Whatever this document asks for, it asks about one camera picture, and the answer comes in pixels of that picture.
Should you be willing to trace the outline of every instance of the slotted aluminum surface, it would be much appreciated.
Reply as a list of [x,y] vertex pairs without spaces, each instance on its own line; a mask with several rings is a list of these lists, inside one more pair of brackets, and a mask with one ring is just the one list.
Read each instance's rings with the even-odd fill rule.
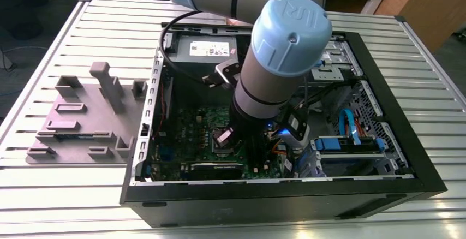
[[[49,238],[466,238],[466,113],[463,96],[410,28],[388,16],[330,13],[334,30],[358,32],[426,147],[448,191],[367,219],[151,230],[119,206],[124,166],[30,166],[26,147],[57,96],[60,75],[84,83],[93,61],[111,64],[121,84],[147,79],[159,23],[188,11],[164,1],[79,2],[25,90],[0,126],[0,237]],[[223,24],[197,14],[184,22]]]

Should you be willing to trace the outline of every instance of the blue cable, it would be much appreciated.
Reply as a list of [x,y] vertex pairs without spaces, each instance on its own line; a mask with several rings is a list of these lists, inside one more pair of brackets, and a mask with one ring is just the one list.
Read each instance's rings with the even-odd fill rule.
[[22,89],[21,89],[21,90],[17,90],[16,92],[1,93],[1,94],[0,94],[0,97],[1,97],[1,96],[6,96],[6,95],[12,95],[12,94],[16,94],[16,93],[20,93],[20,92],[22,92]]
[[350,132],[351,132],[352,139],[355,141],[355,145],[360,145],[360,140],[359,140],[359,136],[358,136],[358,128],[356,128],[356,123],[355,123],[355,117],[352,116],[352,112],[348,109],[343,109],[340,111],[340,116],[339,116],[340,135],[344,135],[344,115],[348,118]]

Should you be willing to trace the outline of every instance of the green circuit board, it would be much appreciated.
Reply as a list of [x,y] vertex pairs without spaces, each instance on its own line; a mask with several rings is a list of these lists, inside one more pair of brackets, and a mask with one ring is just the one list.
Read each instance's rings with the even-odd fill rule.
[[239,145],[227,154],[213,153],[212,130],[228,124],[228,107],[201,107],[199,109],[177,109],[172,114],[171,132],[173,136],[169,149],[172,156],[161,157],[161,180],[180,181],[183,168],[196,163],[232,163],[244,166],[243,179],[280,177],[277,161],[268,163],[268,170],[253,172],[247,167],[245,148]]

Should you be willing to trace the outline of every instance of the black case frame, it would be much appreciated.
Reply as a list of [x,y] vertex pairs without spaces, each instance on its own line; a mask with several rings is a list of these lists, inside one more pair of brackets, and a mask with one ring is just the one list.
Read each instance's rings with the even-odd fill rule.
[[[177,24],[251,30],[251,27]],[[424,199],[446,186],[422,147],[380,71],[358,33],[344,36],[403,151],[415,178],[340,180],[259,184],[129,186],[132,158],[127,165],[120,204],[135,210],[152,227],[281,223],[319,219],[363,218],[407,200]]]

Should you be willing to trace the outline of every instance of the ventilation grille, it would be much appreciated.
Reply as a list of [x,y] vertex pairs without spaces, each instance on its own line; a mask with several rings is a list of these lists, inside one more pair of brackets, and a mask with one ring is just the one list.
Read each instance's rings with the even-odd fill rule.
[[[352,91],[340,107],[336,109],[336,112],[342,109],[350,109],[352,111],[352,114],[358,118],[360,126],[364,128],[368,135],[380,137],[387,142],[387,157],[395,160],[400,168],[406,167],[406,160],[395,138],[392,137],[388,124],[374,120],[374,117],[376,116],[375,109],[362,85],[356,85],[356,87],[352,88]],[[335,135],[339,135],[338,117],[338,113],[331,116]]]

